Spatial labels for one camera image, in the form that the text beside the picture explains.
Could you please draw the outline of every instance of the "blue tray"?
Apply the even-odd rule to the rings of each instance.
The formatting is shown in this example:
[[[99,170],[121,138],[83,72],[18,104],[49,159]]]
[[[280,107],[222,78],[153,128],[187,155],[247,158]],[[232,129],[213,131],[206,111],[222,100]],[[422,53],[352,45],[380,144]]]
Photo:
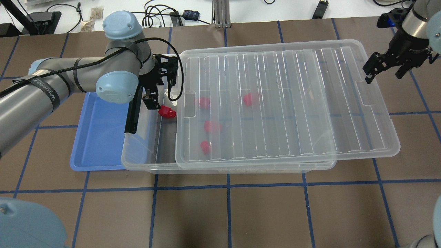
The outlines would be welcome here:
[[[73,170],[125,169],[121,154],[128,106],[86,94],[70,160]]]

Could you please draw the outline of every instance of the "clear plastic lid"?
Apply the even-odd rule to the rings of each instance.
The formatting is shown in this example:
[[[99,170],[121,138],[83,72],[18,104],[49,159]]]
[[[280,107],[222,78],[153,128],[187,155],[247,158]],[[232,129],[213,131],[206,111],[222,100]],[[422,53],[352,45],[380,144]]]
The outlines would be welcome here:
[[[358,41],[182,53],[176,162],[185,169],[393,156],[400,143]]]

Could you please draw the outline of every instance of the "red object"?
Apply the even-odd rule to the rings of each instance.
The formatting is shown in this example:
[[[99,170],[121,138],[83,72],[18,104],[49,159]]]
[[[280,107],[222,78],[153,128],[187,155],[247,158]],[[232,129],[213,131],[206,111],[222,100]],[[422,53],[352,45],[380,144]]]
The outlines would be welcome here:
[[[200,97],[198,98],[199,108],[201,109],[210,109],[210,98],[208,97]]]
[[[204,124],[204,131],[207,133],[212,131],[222,131],[222,125],[220,123],[206,120]]]
[[[176,111],[172,108],[162,105],[161,109],[158,111],[159,115],[165,118],[174,118],[176,117]]]
[[[211,151],[211,147],[210,147],[210,143],[208,143],[208,141],[204,140],[201,143],[201,149],[204,152],[205,155],[207,155],[208,153],[210,153]]]
[[[254,96],[254,94],[252,94],[251,92],[246,94],[243,97],[243,102],[245,103],[246,106],[251,106],[253,105],[253,101],[256,100],[256,97]]]

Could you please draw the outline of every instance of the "transparent storage container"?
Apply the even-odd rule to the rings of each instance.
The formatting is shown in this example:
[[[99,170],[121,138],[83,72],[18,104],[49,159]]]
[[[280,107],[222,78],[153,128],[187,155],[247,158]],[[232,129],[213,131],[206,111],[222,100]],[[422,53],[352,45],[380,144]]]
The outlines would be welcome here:
[[[196,49],[181,58],[177,118],[142,111],[138,132],[125,136],[127,169],[303,173],[400,150],[377,82],[364,81],[358,41]]]

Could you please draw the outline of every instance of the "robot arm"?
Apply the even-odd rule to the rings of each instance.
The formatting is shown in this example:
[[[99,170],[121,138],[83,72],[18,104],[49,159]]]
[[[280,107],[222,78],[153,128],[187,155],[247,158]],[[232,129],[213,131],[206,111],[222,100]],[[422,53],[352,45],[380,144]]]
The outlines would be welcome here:
[[[103,28],[110,39],[105,57],[37,60],[30,75],[16,79],[7,92],[2,92],[0,158],[75,92],[97,92],[106,101],[136,105],[141,104],[141,98],[135,95],[144,88],[147,93],[142,99],[147,108],[160,108],[157,85],[162,85],[161,77],[167,76],[169,89],[174,86],[177,61],[162,62],[163,55],[152,54],[130,12],[109,15]]]
[[[373,53],[363,66],[366,82],[371,83],[380,72],[394,66],[400,66],[395,75],[401,79],[407,71],[420,67],[427,57],[433,63],[437,55],[432,57],[432,51],[441,53],[440,16],[440,0],[417,0],[408,9],[396,8],[381,15],[377,27],[389,28],[392,22],[397,32],[388,51]]]

